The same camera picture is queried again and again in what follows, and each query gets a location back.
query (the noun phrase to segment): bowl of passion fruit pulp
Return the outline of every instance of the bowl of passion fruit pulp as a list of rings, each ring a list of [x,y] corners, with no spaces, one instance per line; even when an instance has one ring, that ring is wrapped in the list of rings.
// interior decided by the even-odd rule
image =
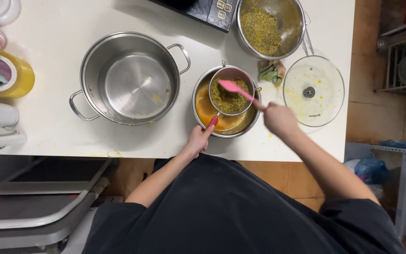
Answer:
[[[192,110],[195,115],[195,119],[202,128],[206,128],[211,119],[219,113],[217,109],[212,106],[209,98],[209,84],[216,72],[225,66],[215,66],[199,78],[197,84],[195,84],[194,91],[192,93]],[[255,80],[248,74],[253,81],[255,89],[254,97],[261,102],[261,88],[258,87]],[[234,138],[239,137],[247,133],[253,125],[255,125],[260,115],[260,111],[255,107],[249,107],[244,113],[237,116],[227,116],[220,114],[219,122],[216,125],[216,129],[212,133],[214,136],[221,138]]]

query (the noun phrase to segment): red handle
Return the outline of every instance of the red handle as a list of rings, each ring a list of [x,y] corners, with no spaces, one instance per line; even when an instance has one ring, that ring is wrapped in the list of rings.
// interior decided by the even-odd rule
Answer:
[[[211,121],[209,122],[209,124],[207,125],[207,127],[211,126],[211,125],[217,125],[217,123],[219,122],[219,116],[215,116],[211,119]]]

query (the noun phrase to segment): mesh strainer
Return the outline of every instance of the mesh strainer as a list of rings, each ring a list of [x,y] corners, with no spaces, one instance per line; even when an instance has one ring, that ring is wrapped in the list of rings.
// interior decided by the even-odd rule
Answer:
[[[223,68],[221,68],[218,72],[216,72],[216,74],[214,74],[214,76],[211,78],[211,81],[209,82],[209,100],[211,101],[212,106],[214,106],[214,108],[219,112],[217,113],[217,116],[215,116],[214,118],[212,118],[212,120],[209,122],[208,126],[211,126],[211,124],[216,125],[218,122],[218,117],[220,114],[224,114],[227,116],[237,116],[240,115],[242,113],[244,113],[245,111],[247,111],[247,109],[249,109],[249,107],[252,105],[251,101],[247,101],[244,104],[244,107],[242,107],[239,111],[237,112],[223,112],[221,109],[219,109],[215,103],[212,101],[212,97],[211,97],[211,86],[213,85],[213,82],[216,78],[219,79],[226,79],[226,80],[243,80],[245,82],[245,84],[248,86],[249,88],[249,94],[252,95],[254,97],[255,94],[255,89],[254,89],[254,85],[253,85],[253,81],[250,78],[250,76],[247,74],[247,72],[243,71],[242,69],[238,68],[238,67],[234,67],[234,66],[225,66],[225,61],[222,60],[223,63]]]

